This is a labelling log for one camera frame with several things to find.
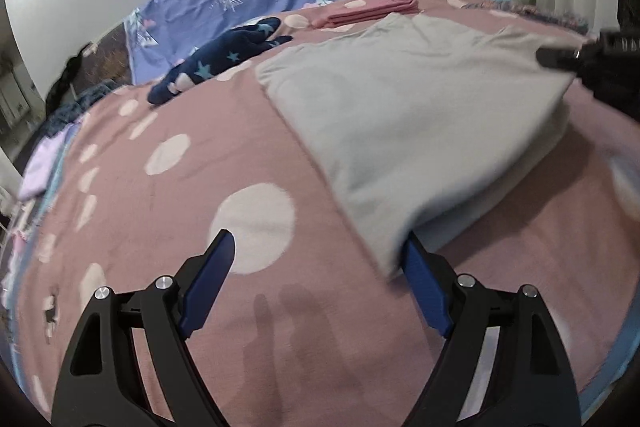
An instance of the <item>folded gray cloth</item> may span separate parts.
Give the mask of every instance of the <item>folded gray cloth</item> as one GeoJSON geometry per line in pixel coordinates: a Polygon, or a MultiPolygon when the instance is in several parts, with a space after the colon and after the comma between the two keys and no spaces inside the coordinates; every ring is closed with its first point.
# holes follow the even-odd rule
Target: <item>folded gray cloth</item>
{"type": "Polygon", "coordinates": [[[549,122],[574,77],[537,64],[537,48],[556,42],[392,14],[284,50],[257,76],[392,275],[409,230],[490,187],[549,122]]]}
{"type": "Polygon", "coordinates": [[[558,145],[568,122],[569,109],[561,102],[531,145],[502,176],[475,196],[414,229],[423,247],[438,251],[500,203],[558,145]]]}

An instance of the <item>navy star-print cloth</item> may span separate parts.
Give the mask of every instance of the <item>navy star-print cloth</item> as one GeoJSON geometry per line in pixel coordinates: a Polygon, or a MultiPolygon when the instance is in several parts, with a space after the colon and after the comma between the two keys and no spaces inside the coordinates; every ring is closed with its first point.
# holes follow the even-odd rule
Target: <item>navy star-print cloth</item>
{"type": "Polygon", "coordinates": [[[268,17],[257,24],[224,32],[169,71],[159,84],[151,88],[146,99],[153,105],[169,102],[174,96],[195,84],[209,80],[251,57],[289,42],[292,39],[289,35],[267,40],[279,27],[280,19],[268,17]]]}

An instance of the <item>white polka dot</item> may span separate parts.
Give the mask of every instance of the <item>white polka dot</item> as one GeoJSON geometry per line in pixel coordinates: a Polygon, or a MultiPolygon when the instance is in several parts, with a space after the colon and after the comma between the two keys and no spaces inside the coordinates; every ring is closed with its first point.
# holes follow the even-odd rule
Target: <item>white polka dot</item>
{"type": "Polygon", "coordinates": [[[462,8],[467,4],[463,0],[447,0],[447,3],[449,4],[449,6],[453,6],[454,8],[462,8]]]}
{"type": "Polygon", "coordinates": [[[172,136],[169,140],[158,145],[146,162],[145,172],[149,176],[154,176],[175,167],[190,145],[191,140],[186,134],[172,136]]]}
{"type": "Polygon", "coordinates": [[[226,82],[228,80],[231,80],[236,73],[250,68],[252,64],[252,61],[246,60],[242,64],[238,64],[233,68],[229,68],[228,70],[223,71],[216,77],[216,80],[219,82],[226,82]]]}
{"type": "Polygon", "coordinates": [[[640,222],[640,172],[622,156],[612,156],[609,168],[620,207],[628,217],[640,222]]]}
{"type": "Polygon", "coordinates": [[[296,210],[285,190],[260,183],[238,190],[222,202],[209,229],[207,246],[221,229],[236,241],[231,272],[254,273],[271,266],[293,238],[296,210]]]}
{"type": "Polygon", "coordinates": [[[42,382],[40,381],[40,377],[38,375],[33,375],[31,377],[31,383],[33,384],[33,396],[40,406],[40,410],[43,413],[49,413],[51,409],[49,408],[49,404],[47,403],[47,398],[44,396],[44,390],[42,388],[42,382]]]}
{"type": "Polygon", "coordinates": [[[89,194],[82,205],[82,211],[80,212],[80,217],[78,217],[78,223],[76,224],[76,232],[78,232],[84,225],[89,222],[91,216],[94,215],[95,205],[98,203],[98,198],[93,194],[89,194]]]}
{"type": "Polygon", "coordinates": [[[178,78],[175,79],[175,88],[180,92],[185,92],[193,86],[195,86],[193,80],[186,73],[180,73],[178,78]]]}
{"type": "Polygon", "coordinates": [[[129,116],[131,113],[133,113],[136,108],[138,107],[138,100],[127,100],[127,102],[123,103],[120,106],[120,110],[118,111],[118,114],[120,116],[129,116]]]}
{"type": "Polygon", "coordinates": [[[491,15],[496,17],[504,17],[505,19],[517,19],[518,16],[515,13],[503,12],[501,10],[489,10],[491,15]]]}
{"type": "Polygon", "coordinates": [[[86,305],[94,295],[95,289],[100,286],[107,286],[107,277],[104,275],[102,266],[97,263],[91,263],[84,277],[78,285],[78,292],[80,294],[80,312],[82,313],[86,308],[86,305]]]}
{"type": "Polygon", "coordinates": [[[145,118],[140,120],[136,126],[131,130],[131,134],[129,135],[130,140],[135,140],[138,136],[145,132],[145,129],[149,127],[153,121],[158,117],[158,113],[152,112],[147,115],[145,118]]]}
{"type": "Polygon", "coordinates": [[[343,33],[343,32],[349,31],[354,26],[355,26],[355,24],[345,24],[344,26],[338,26],[336,28],[322,28],[320,31],[321,32],[343,33]]]}
{"type": "Polygon", "coordinates": [[[94,157],[97,150],[98,146],[95,143],[86,146],[82,151],[82,154],[80,155],[80,163],[87,163],[91,158],[94,157]]]}
{"type": "Polygon", "coordinates": [[[284,23],[289,28],[296,28],[302,30],[309,26],[309,20],[300,14],[294,13],[293,15],[287,15],[284,17],[284,23]]]}
{"type": "Polygon", "coordinates": [[[51,256],[53,255],[53,247],[55,246],[55,244],[56,236],[52,233],[47,233],[40,246],[38,247],[38,253],[36,254],[38,261],[47,264],[51,260],[51,256]]]}
{"type": "Polygon", "coordinates": [[[344,3],[345,8],[362,8],[367,5],[367,1],[365,0],[355,0],[344,3]]]}
{"type": "Polygon", "coordinates": [[[94,167],[90,171],[85,172],[80,181],[78,182],[78,189],[80,192],[84,192],[84,194],[88,194],[89,188],[91,187],[91,183],[94,181],[95,175],[100,170],[99,167],[94,167]]]}

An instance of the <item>metal screw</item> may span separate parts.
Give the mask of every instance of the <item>metal screw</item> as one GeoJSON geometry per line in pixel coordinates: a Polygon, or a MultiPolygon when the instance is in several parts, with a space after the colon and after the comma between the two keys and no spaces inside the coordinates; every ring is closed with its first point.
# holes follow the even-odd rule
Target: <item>metal screw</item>
{"type": "Polygon", "coordinates": [[[174,283],[174,280],[171,279],[168,275],[163,275],[162,277],[158,277],[156,279],[156,288],[159,290],[166,290],[174,283]]]}
{"type": "Polygon", "coordinates": [[[473,288],[476,285],[476,279],[468,273],[458,275],[458,284],[463,288],[473,288]]]}
{"type": "Polygon", "coordinates": [[[522,287],[522,293],[524,293],[524,295],[526,297],[537,297],[538,296],[538,288],[536,288],[535,286],[533,286],[532,284],[526,284],[522,287]]]}
{"type": "Polygon", "coordinates": [[[106,299],[109,294],[111,293],[111,290],[107,288],[107,286],[100,286],[95,292],[94,292],[94,297],[96,299],[106,299]]]}

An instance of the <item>pink bedsheet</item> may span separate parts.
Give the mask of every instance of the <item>pink bedsheet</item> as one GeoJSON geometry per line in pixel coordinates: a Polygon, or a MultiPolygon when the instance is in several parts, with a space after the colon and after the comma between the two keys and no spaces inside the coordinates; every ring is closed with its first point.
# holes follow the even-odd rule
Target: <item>pink bedsheet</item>
{"type": "MultiPolygon", "coordinates": [[[[476,1],[418,0],[430,16],[485,32],[515,24],[580,42],[501,12],[459,9],[476,1]]],[[[295,37],[288,45],[371,24],[314,30],[309,21],[324,10],[283,14],[280,32],[295,37]]],[[[223,227],[236,237],[238,259],[188,346],[232,425],[391,427],[410,411],[442,341],[423,326],[403,280],[377,273],[255,81],[253,66],[279,50],[159,108],[146,103],[148,86],[123,88],[92,107],[18,300],[24,370],[46,415],[95,287],[146,287],[203,252],[223,227]],[[43,303],[52,293],[59,321],[47,344],[43,303]]],[[[489,287],[536,284],[582,388],[616,338],[640,273],[638,198],[607,163],[622,154],[640,166],[640,131],[580,86],[566,101],[572,125],[558,147],[442,253],[489,287]]],[[[142,351],[150,400],[168,415],[142,351]]]]}

